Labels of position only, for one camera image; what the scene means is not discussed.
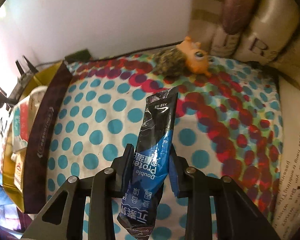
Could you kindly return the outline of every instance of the protein powder packet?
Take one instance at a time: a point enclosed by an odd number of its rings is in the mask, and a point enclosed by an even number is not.
[[[149,239],[168,174],[178,87],[146,98],[146,109],[134,154],[128,191],[119,223],[138,240]]]

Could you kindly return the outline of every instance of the polka dot bedsheet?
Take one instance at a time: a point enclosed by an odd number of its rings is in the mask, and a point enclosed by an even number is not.
[[[209,79],[191,73],[174,79],[155,75],[149,55],[69,65],[74,77],[50,145],[47,199],[69,176],[94,176],[121,156],[127,143],[136,146],[146,97],[179,86],[173,134],[177,154],[208,176],[234,178],[270,221],[282,152],[279,95],[273,80],[259,70],[212,59]],[[116,219],[120,205],[120,199],[112,200],[116,238],[132,240]],[[187,198],[176,199],[167,178],[150,239],[184,239],[186,210]],[[216,237],[213,198],[211,212]]]

